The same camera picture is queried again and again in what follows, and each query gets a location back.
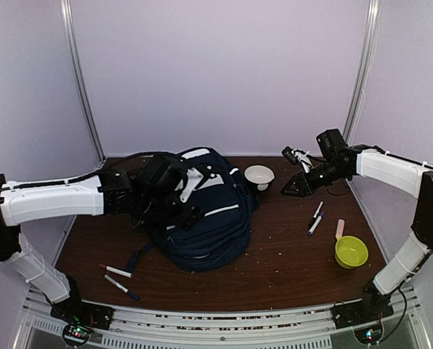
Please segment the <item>black capped white marker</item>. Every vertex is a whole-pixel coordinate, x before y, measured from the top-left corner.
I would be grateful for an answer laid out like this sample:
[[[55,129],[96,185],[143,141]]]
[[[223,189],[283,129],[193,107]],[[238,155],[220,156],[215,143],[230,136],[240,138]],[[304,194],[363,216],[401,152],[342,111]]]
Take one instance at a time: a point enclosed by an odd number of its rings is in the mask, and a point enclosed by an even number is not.
[[[320,210],[321,210],[323,204],[324,204],[324,201],[321,201],[321,202],[318,204],[317,209],[315,210],[315,212],[314,212],[312,218],[310,219],[310,221],[309,221],[309,223],[308,223],[308,227],[309,227],[309,228],[311,228],[311,227],[313,226],[313,224],[315,223],[315,221],[316,221],[318,215],[320,214]]]

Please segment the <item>purple capped white marker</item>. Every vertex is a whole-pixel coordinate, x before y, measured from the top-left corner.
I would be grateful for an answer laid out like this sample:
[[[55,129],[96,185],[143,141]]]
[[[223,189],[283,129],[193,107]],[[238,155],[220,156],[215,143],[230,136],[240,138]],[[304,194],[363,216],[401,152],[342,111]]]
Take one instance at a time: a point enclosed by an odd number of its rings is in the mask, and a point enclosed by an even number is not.
[[[311,236],[315,229],[317,228],[317,226],[320,224],[321,220],[323,219],[325,215],[325,212],[321,212],[316,218],[315,221],[313,222],[312,226],[309,228],[309,230],[307,231],[307,235]]]

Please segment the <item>navy blue student backpack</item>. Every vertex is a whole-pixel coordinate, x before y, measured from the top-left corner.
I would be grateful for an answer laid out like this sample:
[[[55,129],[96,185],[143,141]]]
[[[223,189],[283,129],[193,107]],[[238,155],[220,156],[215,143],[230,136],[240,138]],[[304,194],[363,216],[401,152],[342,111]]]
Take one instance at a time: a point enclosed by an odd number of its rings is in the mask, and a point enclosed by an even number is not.
[[[251,217],[259,206],[259,197],[249,188],[244,174],[213,148],[198,147],[178,154],[155,154],[188,159],[192,165],[212,165],[215,177],[195,189],[189,202],[204,211],[204,217],[185,231],[175,227],[150,225],[147,211],[153,197],[144,193],[139,168],[130,172],[140,200],[133,211],[133,225],[148,235],[149,241],[134,252],[127,262],[131,272],[140,258],[158,247],[176,266],[191,272],[213,270],[231,263],[242,254],[251,236]]]

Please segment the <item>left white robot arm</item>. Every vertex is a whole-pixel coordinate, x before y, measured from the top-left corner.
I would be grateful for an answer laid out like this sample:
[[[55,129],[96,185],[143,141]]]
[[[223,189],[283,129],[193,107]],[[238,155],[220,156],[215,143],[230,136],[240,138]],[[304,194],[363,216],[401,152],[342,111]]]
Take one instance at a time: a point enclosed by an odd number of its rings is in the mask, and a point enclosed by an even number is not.
[[[21,231],[33,220],[73,215],[127,214],[139,220],[161,213],[195,221],[201,212],[190,197],[203,182],[195,168],[163,174],[127,174],[119,169],[48,182],[7,181],[0,174],[0,262],[11,265],[73,323],[88,317],[88,306],[69,276],[48,265]]]

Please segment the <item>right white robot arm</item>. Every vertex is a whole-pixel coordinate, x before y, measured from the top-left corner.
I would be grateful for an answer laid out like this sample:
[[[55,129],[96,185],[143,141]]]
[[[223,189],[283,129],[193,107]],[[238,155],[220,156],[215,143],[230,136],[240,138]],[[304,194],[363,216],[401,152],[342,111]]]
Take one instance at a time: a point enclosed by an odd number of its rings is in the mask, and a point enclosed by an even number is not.
[[[361,320],[373,320],[383,309],[383,297],[416,274],[433,251],[433,166],[404,159],[379,147],[332,147],[309,171],[296,173],[281,189],[285,196],[311,196],[318,188],[361,176],[409,193],[417,200],[411,232],[400,250],[371,281],[369,295],[357,304]]]

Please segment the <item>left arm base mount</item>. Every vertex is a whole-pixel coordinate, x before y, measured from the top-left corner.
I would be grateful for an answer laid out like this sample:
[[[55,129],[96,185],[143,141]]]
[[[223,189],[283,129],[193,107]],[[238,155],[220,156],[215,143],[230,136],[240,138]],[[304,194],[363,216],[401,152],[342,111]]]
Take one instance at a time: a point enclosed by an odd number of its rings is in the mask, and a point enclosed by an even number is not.
[[[78,292],[70,291],[60,302],[46,298],[51,306],[50,316],[63,320],[62,340],[69,348],[87,344],[95,329],[108,330],[114,309],[106,305],[84,302]]]

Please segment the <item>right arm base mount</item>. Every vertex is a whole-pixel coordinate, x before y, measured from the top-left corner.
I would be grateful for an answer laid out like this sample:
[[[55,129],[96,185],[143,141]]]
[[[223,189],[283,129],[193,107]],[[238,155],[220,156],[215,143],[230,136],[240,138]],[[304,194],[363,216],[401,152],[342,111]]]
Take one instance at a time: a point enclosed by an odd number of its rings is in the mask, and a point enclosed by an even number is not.
[[[391,296],[382,294],[369,281],[362,290],[362,298],[354,302],[336,302],[331,315],[337,329],[356,327],[355,339],[363,345],[378,345],[384,339],[383,320],[394,314]]]

